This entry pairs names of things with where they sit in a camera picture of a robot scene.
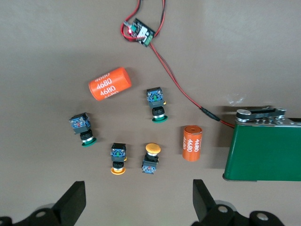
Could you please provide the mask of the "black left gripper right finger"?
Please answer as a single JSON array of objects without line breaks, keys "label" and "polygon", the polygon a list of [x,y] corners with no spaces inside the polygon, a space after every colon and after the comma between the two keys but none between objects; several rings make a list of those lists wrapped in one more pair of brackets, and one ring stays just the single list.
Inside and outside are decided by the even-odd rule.
[{"label": "black left gripper right finger", "polygon": [[253,211],[244,217],[226,204],[217,204],[201,179],[193,180],[193,206],[198,221],[191,226],[285,226],[270,212]]}]

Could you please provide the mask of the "orange 4680 cylinder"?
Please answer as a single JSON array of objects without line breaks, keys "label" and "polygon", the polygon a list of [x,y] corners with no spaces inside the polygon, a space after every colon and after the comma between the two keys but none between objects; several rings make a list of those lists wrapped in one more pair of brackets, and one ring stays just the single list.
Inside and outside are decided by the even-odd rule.
[{"label": "orange 4680 cylinder", "polygon": [[186,126],[183,130],[182,157],[187,161],[197,161],[200,158],[202,129],[196,125]]},{"label": "orange 4680 cylinder", "polygon": [[92,96],[98,101],[120,93],[131,86],[132,82],[124,67],[104,74],[88,84]]}]

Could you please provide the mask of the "yellow button with green indicator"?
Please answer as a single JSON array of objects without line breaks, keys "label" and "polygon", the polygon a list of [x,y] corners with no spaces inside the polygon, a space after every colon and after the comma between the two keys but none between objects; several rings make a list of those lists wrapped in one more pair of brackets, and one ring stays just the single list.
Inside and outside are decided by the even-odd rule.
[{"label": "yellow button with green indicator", "polygon": [[111,173],[114,175],[122,175],[126,172],[124,162],[127,160],[126,155],[126,144],[124,143],[113,143],[111,147],[111,160],[112,168]]}]

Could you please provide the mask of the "green conveyor belt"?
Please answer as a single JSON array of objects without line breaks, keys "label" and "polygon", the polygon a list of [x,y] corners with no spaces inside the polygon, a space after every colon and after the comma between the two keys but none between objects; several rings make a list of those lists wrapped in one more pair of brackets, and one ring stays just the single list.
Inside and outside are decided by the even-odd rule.
[{"label": "green conveyor belt", "polygon": [[301,181],[301,118],[283,108],[238,109],[223,178]]}]

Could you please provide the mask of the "yellow button with red indicator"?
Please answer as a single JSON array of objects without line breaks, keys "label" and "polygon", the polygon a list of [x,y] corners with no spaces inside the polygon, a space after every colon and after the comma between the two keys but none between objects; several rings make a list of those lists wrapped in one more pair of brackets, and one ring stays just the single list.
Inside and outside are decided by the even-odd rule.
[{"label": "yellow button with red indicator", "polygon": [[161,152],[161,148],[158,144],[148,143],[145,150],[146,154],[142,162],[142,173],[154,174],[159,162],[158,154]]}]

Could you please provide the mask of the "green push button switch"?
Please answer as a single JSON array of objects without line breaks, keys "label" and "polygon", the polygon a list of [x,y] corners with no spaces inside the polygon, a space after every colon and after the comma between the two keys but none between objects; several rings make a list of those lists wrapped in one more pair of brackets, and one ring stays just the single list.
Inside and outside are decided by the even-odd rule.
[{"label": "green push button switch", "polygon": [[97,141],[91,130],[90,118],[87,113],[74,115],[69,119],[69,123],[74,133],[80,135],[83,147],[91,146]]},{"label": "green push button switch", "polygon": [[168,119],[165,115],[164,105],[166,104],[164,100],[164,95],[161,87],[155,87],[146,90],[146,98],[148,104],[152,111],[154,123],[161,123]]}]

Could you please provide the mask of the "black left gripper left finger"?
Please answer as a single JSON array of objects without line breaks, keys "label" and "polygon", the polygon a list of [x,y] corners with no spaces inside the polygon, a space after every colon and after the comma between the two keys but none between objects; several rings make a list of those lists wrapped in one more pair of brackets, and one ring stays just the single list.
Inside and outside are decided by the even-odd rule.
[{"label": "black left gripper left finger", "polygon": [[53,207],[34,211],[17,223],[10,217],[0,217],[0,226],[74,226],[85,207],[85,182],[76,181]]}]

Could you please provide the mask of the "small green circuit board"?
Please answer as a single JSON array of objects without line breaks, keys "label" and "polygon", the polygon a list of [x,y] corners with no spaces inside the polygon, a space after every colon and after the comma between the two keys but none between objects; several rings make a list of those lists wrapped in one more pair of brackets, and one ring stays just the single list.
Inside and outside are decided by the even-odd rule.
[{"label": "small green circuit board", "polygon": [[155,31],[136,18],[128,26],[128,34],[143,46],[148,47],[155,36]]}]

